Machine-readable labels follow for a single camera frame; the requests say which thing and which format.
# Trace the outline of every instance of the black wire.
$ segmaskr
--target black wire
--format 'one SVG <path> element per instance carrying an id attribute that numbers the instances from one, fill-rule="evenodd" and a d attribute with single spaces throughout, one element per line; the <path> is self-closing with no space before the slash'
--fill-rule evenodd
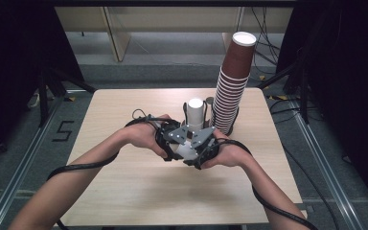
<path id="1" fill-rule="evenodd" d="M 279 48 L 279 47 L 277 47 L 277 46 L 275 46 L 275 45 L 262 43 L 261 41 L 258 41 L 258 43 L 259 43 L 260 45 L 264 45 L 264 46 L 268 46 L 268 47 L 270 47 L 270 46 L 271 46 L 273 49 L 276 49 L 276 50 L 280 51 L 280 48 Z"/>
<path id="2" fill-rule="evenodd" d="M 276 74 L 276 72 L 267 72 L 267 71 L 262 70 L 261 68 L 259 68 L 256 65 L 256 60 L 254 58 L 253 58 L 253 62 L 255 63 L 255 69 L 257 69 L 259 72 L 264 73 L 264 74 L 268 74 L 268 75 L 275 75 Z"/>
<path id="3" fill-rule="evenodd" d="M 188 124 L 187 103 L 183 104 L 183 111 L 184 111 L 184 116 L 185 116 L 185 125 L 187 125 Z"/>
<path id="4" fill-rule="evenodd" d="M 134 113 L 136 111 L 141 111 L 145 117 L 139 117 L 139 118 L 134 118 Z M 135 109 L 132 113 L 132 117 L 133 117 L 133 121 L 127 123 L 125 125 L 125 127 L 128 127 L 128 126 L 131 126 L 131 125 L 134 125 L 134 124 L 137 124 L 137 123 L 142 123 L 142 122 L 148 122 L 148 121 L 162 121 L 162 122 L 171 122 L 171 121 L 174 121 L 173 119 L 168 119 L 168 118 L 151 118 L 150 115 L 146 115 L 146 113 L 138 108 L 138 109 Z M 53 176 L 59 174 L 59 173 L 66 173 L 66 172 L 70 172 L 70 171 L 76 171 L 76 170 L 89 170 L 89 169 L 96 169 L 96 168 L 100 168 L 100 167 L 103 167 L 109 163 L 111 163 L 113 160 L 115 160 L 115 158 L 118 156 L 119 152 L 117 151 L 115 154 L 113 154 L 111 157 L 103 160 L 103 161 L 100 161 L 100 162 L 95 162 L 95 163 L 88 163 L 88 164 L 77 164 L 77 165 L 67 165 L 67 166 L 62 166 L 62 167 L 59 167 L 55 170 L 53 170 L 49 176 L 47 177 L 47 180 L 49 180 L 50 178 L 52 178 Z M 61 229 L 61 230 L 69 230 L 61 221 L 61 219 L 59 219 L 57 221 L 57 225 L 58 227 Z"/>
<path id="5" fill-rule="evenodd" d="M 271 60 L 270 58 L 266 57 L 264 54 L 260 53 L 259 51 L 255 51 L 256 55 L 262 57 L 266 61 L 270 62 L 273 65 L 276 65 L 277 63 L 274 60 Z"/>
<path id="6" fill-rule="evenodd" d="M 283 110 L 272 112 L 271 115 L 279 114 L 279 113 L 283 113 L 283 112 L 287 112 L 287 111 L 294 111 L 294 110 L 300 111 L 300 109 L 301 109 L 300 107 L 286 108 L 286 109 L 283 109 Z M 307 109 L 317 109 L 317 107 L 315 107 L 315 106 L 313 106 L 313 107 L 307 107 Z"/>
<path id="7" fill-rule="evenodd" d="M 217 144 L 211 146 L 211 149 L 213 148 L 217 148 L 221 145 L 235 145 L 235 146 L 238 146 L 240 148 L 242 148 L 243 150 L 247 151 L 249 154 L 252 154 L 250 152 L 250 150 L 244 145 L 242 144 L 241 142 L 239 141 L 235 141 L 235 140 L 230 140 L 230 139 L 225 139 L 225 138 L 219 138 L 218 140 L 224 140 L 223 142 L 218 142 Z M 308 220 L 304 219 L 304 218 L 300 218 L 300 217 L 297 217 L 295 216 L 294 214 L 292 213 L 289 213 L 285 210 L 282 210 L 280 208 L 277 208 L 273 205 L 271 205 L 270 203 L 268 203 L 266 200 L 264 200 L 260 195 L 259 193 L 255 190 L 255 188 L 252 186 L 252 189 L 253 189 L 253 194 L 255 195 L 256 199 L 267 209 L 277 213 L 278 215 L 281 215 L 285 218 L 288 218 L 288 219 L 292 219 L 306 227 L 308 227 L 309 229 L 311 230 L 317 230 L 317 228 L 312 224 L 310 223 Z"/>
<path id="8" fill-rule="evenodd" d="M 283 102 L 299 101 L 299 100 L 300 100 L 300 99 L 285 99 L 285 100 L 277 101 L 277 102 L 275 102 L 274 104 L 272 104 L 272 105 L 271 105 L 271 107 L 268 109 L 268 111 L 271 113 L 271 109 L 273 109 L 273 107 L 274 107 L 276 104 L 283 103 Z"/>
<path id="9" fill-rule="evenodd" d="M 208 111 L 208 104 L 207 104 L 206 101 L 204 101 L 204 105 L 205 105 L 205 108 L 204 108 L 204 121 L 202 121 L 202 122 L 206 122 L 206 119 L 207 119 L 207 111 Z"/>
<path id="10" fill-rule="evenodd" d="M 292 118 L 294 118 L 295 116 L 297 116 L 298 113 L 295 113 L 294 115 L 292 115 L 291 117 L 289 118 L 286 118 L 284 120 L 281 120 L 281 121 L 278 121 L 278 122 L 274 122 L 274 124 L 279 124 L 279 123 L 283 123 L 283 122 L 286 122 L 286 121 L 289 121 L 291 120 Z"/>
<path id="11" fill-rule="evenodd" d="M 324 120 L 323 118 L 315 118 L 315 117 L 312 117 L 310 114 L 308 114 L 308 116 L 309 116 L 311 119 L 315 120 L 315 121 L 318 121 L 318 122 L 325 122 L 325 120 Z"/>
<path id="12" fill-rule="evenodd" d="M 261 23 L 261 21 L 259 20 L 259 18 L 258 18 L 258 16 L 257 16 L 257 14 L 255 13 L 254 9 L 253 9 L 253 8 L 251 8 L 251 10 L 252 10 L 253 15 L 255 16 L 256 21 L 258 22 L 259 27 L 260 27 L 260 30 L 261 30 L 261 33 L 260 33 L 260 35 L 259 35 L 259 38 L 258 38 L 257 43 L 256 43 L 256 46 L 255 46 L 255 50 L 257 49 L 258 44 L 260 44 L 260 43 L 261 43 L 261 42 L 260 42 L 260 38 L 261 38 L 261 36 L 263 36 L 263 38 L 264 38 L 264 39 L 265 39 L 265 41 L 267 42 L 267 44 L 266 44 L 266 45 L 269 47 L 270 54 L 271 54 L 271 55 L 273 56 L 273 58 L 274 58 L 274 61 L 273 61 L 273 62 L 275 62 L 275 63 L 277 64 L 277 59 L 278 59 L 279 57 L 278 57 L 278 55 L 277 55 L 276 51 L 274 50 L 274 49 L 275 49 L 275 48 L 277 48 L 277 47 L 275 47 L 273 44 L 271 44 L 271 42 L 270 42 L 270 40 L 269 40 L 269 38 L 268 38 L 268 34 L 267 34 L 267 26 L 266 26 L 266 24 L 265 24 L 265 18 L 266 18 L 267 8 L 266 8 L 266 7 L 264 7 L 264 8 L 263 8 L 263 23 Z"/>
<path id="13" fill-rule="evenodd" d="M 271 205 L 270 203 L 268 203 L 267 201 L 265 201 L 260 195 L 259 193 L 256 191 L 256 189 L 252 186 L 252 190 L 253 190 L 253 194 L 255 195 L 256 199 L 267 209 L 269 209 L 270 211 L 281 215 L 283 217 L 286 217 L 288 219 L 292 219 L 306 227 L 308 227 L 310 230 L 318 230 L 312 223 L 310 223 L 308 220 L 304 219 L 304 218 L 300 218 L 292 213 L 289 213 L 283 209 L 279 209 L 276 206 Z"/>
<path id="14" fill-rule="evenodd" d="M 295 158 L 295 156 L 293 154 L 291 154 L 291 152 L 286 148 L 286 146 L 283 143 L 282 143 L 282 146 L 283 146 L 283 149 L 285 150 L 285 152 L 288 154 L 288 156 L 290 156 L 292 158 L 292 160 L 295 162 L 295 164 L 300 168 L 300 170 L 306 176 L 307 180 L 310 182 L 310 184 L 312 185 L 312 187 L 318 193 L 319 197 L 321 197 L 322 201 L 324 202 L 325 206 L 327 206 L 327 209 L 328 209 L 328 211 L 331 214 L 331 217 L 333 219 L 333 223 L 335 225 L 335 228 L 336 229 L 339 229 L 339 224 L 337 223 L 336 216 L 334 215 L 334 211 L 332 210 L 330 204 L 327 202 L 327 200 L 325 199 L 325 197 L 319 191 L 318 186 L 316 186 L 316 184 L 313 182 L 312 178 L 309 176 L 309 174 L 307 173 L 307 171 L 303 168 L 303 166 L 301 165 L 301 163 Z"/>

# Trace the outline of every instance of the human hand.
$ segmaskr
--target human hand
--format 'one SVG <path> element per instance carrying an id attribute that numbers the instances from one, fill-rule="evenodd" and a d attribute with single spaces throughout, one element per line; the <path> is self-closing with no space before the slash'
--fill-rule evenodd
<path id="1" fill-rule="evenodd" d="M 164 114 L 158 118 L 170 119 L 170 116 Z M 156 129 L 152 124 L 149 123 L 139 123 L 132 126 L 127 126 L 124 128 L 127 132 L 127 139 L 130 144 L 137 148 L 146 148 L 154 151 L 157 155 L 166 158 L 167 153 L 161 149 L 155 141 Z"/>
<path id="2" fill-rule="evenodd" d="M 223 139 L 229 139 L 229 137 L 224 135 L 218 129 L 214 130 L 214 136 L 219 142 L 224 141 Z M 248 152 L 238 146 L 223 144 L 219 147 L 218 155 L 202 164 L 201 169 L 209 169 L 215 165 L 223 165 L 226 167 L 241 166 L 246 161 L 247 157 L 250 156 L 251 155 Z"/>

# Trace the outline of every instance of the gray floor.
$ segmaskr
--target gray floor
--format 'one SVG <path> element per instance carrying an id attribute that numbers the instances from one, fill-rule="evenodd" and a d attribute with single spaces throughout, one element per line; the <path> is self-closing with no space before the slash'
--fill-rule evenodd
<path id="1" fill-rule="evenodd" d="M 133 34 L 123 62 L 114 61 L 106 34 L 85 33 L 85 36 L 81 36 L 80 33 L 69 33 L 68 36 L 86 81 L 98 88 L 215 87 L 219 66 L 225 55 L 220 34 Z M 269 38 L 273 44 L 281 46 L 281 34 L 271 34 Z M 258 50 L 267 56 L 271 55 L 264 45 L 258 46 Z M 275 71 L 275 65 L 263 58 L 255 56 L 255 60 L 248 87 L 258 85 L 260 77 L 269 78 Z M 267 96 L 284 95 L 282 86 L 285 80 L 270 85 L 264 90 L 264 94 Z M 66 87 L 78 89 L 72 84 L 66 84 Z M 44 183 L 48 173 L 65 164 L 91 100 L 91 95 L 86 93 L 73 94 L 70 97 L 72 100 L 60 103 L 56 116 L 49 125 L 47 134 L 37 149 L 32 164 L 26 170 L 25 177 L 2 219 L 0 229 L 8 227 L 22 205 Z M 35 97 L 31 98 L 31 104 L 34 101 Z M 278 101 L 267 99 L 268 106 L 272 106 L 276 102 Z M 314 107 L 309 110 L 310 129 L 330 163 L 342 192 L 348 197 L 357 213 L 357 219 L 362 227 L 356 229 L 368 229 L 368 190 L 356 170 L 342 160 L 343 149 L 327 126 L 326 119 L 315 108 L 314 97 L 310 98 L 310 106 Z M 288 108 L 290 108 L 289 102 L 281 102 L 277 103 L 272 111 Z M 344 212 L 338 206 L 337 199 L 333 196 L 332 190 L 318 167 L 311 147 L 296 119 L 298 116 L 293 111 L 288 111 L 273 114 L 272 119 L 285 147 L 298 160 L 329 203 L 336 216 L 339 229 L 354 229 L 350 228 L 350 224 L 346 221 L 349 217 L 343 217 Z M 18 164 L 33 141 L 37 132 L 38 119 L 38 107 L 25 112 L 7 140 L 8 151 L 0 152 L 0 195 L 7 188 Z M 66 142 L 53 142 L 55 139 L 65 137 L 63 133 L 57 133 L 58 127 L 63 121 L 73 121 L 73 123 L 63 125 L 64 128 L 72 131 L 70 138 Z M 309 221 L 314 223 L 318 229 L 335 229 L 331 213 L 320 195 L 310 184 L 303 170 L 289 155 L 287 157 L 300 194 L 307 206 Z M 267 224 L 247 225 L 247 228 L 269 229 Z M 100 228 L 79 227 L 72 229 Z M 145 229 L 167 228 L 148 227 Z M 225 226 L 198 226 L 197 228 L 181 227 L 180 229 L 227 228 Z"/>

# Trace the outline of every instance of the dark wall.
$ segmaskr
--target dark wall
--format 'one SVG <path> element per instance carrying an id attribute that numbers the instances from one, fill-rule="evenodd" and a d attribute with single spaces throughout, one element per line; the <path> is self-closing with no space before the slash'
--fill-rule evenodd
<path id="1" fill-rule="evenodd" d="M 49 68 L 83 81 L 54 8 L 17 6 L 16 1 L 1 0 L 0 143 L 25 110 L 41 72 Z"/>
<path id="2" fill-rule="evenodd" d="M 0 6 L 0 143 L 37 88 L 38 66 L 27 44 L 18 39 L 21 31 Z"/>
<path id="3" fill-rule="evenodd" d="M 320 52 L 308 65 L 309 81 L 325 118 L 368 187 L 368 1 L 340 3 Z"/>

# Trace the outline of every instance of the wooden table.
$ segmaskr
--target wooden table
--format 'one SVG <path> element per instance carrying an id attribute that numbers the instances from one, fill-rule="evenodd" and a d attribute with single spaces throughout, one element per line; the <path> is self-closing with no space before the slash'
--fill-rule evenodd
<path id="1" fill-rule="evenodd" d="M 215 88 L 118 89 L 95 93 L 69 162 L 100 143 L 143 109 L 184 120 L 183 103 L 214 97 Z M 246 88 L 231 135 L 244 143 L 295 203 L 302 199 L 283 152 L 264 95 Z M 182 161 L 164 162 L 147 149 L 124 147 L 104 167 L 77 203 L 61 218 L 69 226 L 246 224 L 267 222 L 240 168 L 199 171 Z"/>

